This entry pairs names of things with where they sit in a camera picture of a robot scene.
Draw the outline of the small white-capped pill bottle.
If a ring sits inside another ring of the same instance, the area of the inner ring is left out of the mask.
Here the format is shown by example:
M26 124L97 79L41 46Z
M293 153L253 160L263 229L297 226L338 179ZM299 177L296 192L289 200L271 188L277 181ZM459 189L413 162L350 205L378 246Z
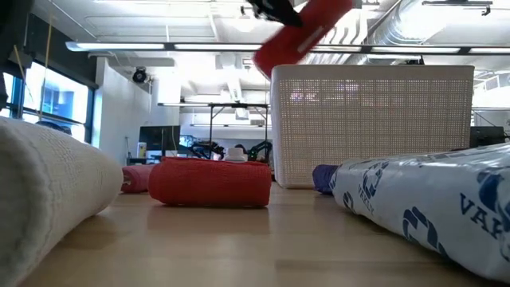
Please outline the small white-capped pill bottle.
M244 153L244 150L240 147L230 147L226 150L224 161L234 162L234 163L244 163L247 162L247 155Z

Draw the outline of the purple bandage roll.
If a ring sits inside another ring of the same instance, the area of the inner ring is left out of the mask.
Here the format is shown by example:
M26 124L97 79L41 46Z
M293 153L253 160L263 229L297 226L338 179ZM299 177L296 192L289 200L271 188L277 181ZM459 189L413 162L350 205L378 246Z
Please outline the purple bandage roll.
M329 164L320 164L316 166L312 172L314 190L318 191L322 195L332 195L330 182L338 168L338 165Z

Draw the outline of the white perforated plastic basket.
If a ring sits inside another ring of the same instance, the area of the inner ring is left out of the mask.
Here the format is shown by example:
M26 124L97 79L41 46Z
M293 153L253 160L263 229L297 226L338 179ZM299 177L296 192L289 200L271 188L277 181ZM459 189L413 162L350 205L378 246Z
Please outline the white perforated plastic basket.
M471 65L280 65L270 84L276 181L320 164L469 146Z

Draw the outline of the pink bandage roll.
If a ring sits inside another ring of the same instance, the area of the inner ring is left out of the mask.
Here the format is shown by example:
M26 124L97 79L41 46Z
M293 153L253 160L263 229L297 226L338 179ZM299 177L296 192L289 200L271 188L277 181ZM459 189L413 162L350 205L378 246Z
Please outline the pink bandage roll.
M123 193L134 194L147 191L150 173L155 165L132 165L122 168L124 181Z

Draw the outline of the red first aid kit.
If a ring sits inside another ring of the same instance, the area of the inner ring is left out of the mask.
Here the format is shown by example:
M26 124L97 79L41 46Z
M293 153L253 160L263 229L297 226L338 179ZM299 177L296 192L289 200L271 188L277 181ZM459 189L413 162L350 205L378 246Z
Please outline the red first aid kit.
M280 28L255 52L254 65L270 78L276 66L298 64L352 8L353 0L308 0L298 13L302 26Z

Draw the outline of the white blue-printed wipes pack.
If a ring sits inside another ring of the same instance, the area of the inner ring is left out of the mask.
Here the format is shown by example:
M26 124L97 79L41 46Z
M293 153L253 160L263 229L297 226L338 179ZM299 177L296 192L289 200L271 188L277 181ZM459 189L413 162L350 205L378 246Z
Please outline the white blue-printed wipes pack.
M330 187L350 212L510 284L510 143L350 160Z

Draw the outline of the silver ventilation duct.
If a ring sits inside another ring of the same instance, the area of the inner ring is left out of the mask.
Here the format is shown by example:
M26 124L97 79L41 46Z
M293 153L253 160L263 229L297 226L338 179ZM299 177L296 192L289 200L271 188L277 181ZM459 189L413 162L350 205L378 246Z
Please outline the silver ventilation duct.
M398 0L380 22L371 29L367 45L420 45L446 26L436 20L437 9L424 6L425 0Z

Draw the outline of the red bandage roll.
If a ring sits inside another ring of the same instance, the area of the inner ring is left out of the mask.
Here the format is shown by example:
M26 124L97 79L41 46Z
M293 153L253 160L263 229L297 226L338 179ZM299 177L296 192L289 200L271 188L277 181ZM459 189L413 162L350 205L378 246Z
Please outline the red bandage roll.
M264 207L271 186L263 163L177 157L155 165L148 180L149 195L170 206Z

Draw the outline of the white bandage roll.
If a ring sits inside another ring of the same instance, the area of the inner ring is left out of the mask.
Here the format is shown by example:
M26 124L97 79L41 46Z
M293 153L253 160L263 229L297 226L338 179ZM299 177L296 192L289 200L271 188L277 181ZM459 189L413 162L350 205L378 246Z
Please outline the white bandage roll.
M18 287L72 229L120 192L121 166L99 149L0 116L0 287Z

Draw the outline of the background black box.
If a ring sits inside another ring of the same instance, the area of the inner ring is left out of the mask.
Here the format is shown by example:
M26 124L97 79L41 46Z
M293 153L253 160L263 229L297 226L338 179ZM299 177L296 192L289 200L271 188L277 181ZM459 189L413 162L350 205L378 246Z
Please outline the background black box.
M474 126L470 128L469 146L482 147L493 144L502 144L508 137L503 127L498 126Z

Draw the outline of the background black monitor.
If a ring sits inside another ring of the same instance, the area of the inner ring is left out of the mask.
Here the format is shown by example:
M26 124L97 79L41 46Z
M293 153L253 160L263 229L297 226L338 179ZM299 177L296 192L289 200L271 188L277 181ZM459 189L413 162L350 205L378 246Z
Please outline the background black monitor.
M142 126L139 129L139 142L145 143L148 151L176 151L179 140L179 126Z

